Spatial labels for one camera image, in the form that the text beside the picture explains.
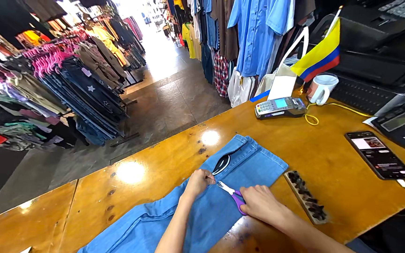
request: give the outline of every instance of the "flag pole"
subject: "flag pole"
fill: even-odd
[[[337,14],[335,14],[335,17],[334,17],[334,19],[332,20],[331,26],[329,26],[328,32],[326,32],[326,36],[327,36],[327,35],[332,31],[332,29],[334,28],[335,22],[337,21],[338,16],[339,16],[339,14],[340,14],[342,8],[343,8],[343,5],[341,5],[341,6],[338,8]]]

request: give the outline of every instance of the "white mug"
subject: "white mug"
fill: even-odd
[[[316,75],[307,89],[307,99],[311,103],[324,105],[331,95],[331,91],[338,84],[338,77],[330,73]]]

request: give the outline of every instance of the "plaid shirt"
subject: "plaid shirt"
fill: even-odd
[[[220,56],[219,51],[215,53],[213,69],[213,83],[215,84],[215,87],[217,88],[220,96],[227,97],[229,85],[229,61],[226,58]]]

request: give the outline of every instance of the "scissor blade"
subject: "scissor blade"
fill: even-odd
[[[218,187],[222,188],[223,190],[229,192],[230,195],[232,195],[235,192],[233,189],[229,188],[227,185],[225,185],[221,181],[218,181],[217,185],[218,185]]]

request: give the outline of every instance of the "scissors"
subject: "scissors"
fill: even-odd
[[[240,193],[240,191],[238,190],[234,190],[232,188],[229,188],[227,185],[225,185],[223,182],[218,181],[217,186],[222,188],[223,190],[229,192],[229,194],[231,195],[231,197],[234,199],[235,203],[237,204],[237,208],[239,209],[240,213],[242,215],[246,215],[241,209],[240,206],[241,205],[245,205],[245,203],[240,200],[236,195],[240,196],[243,198],[242,193]]]

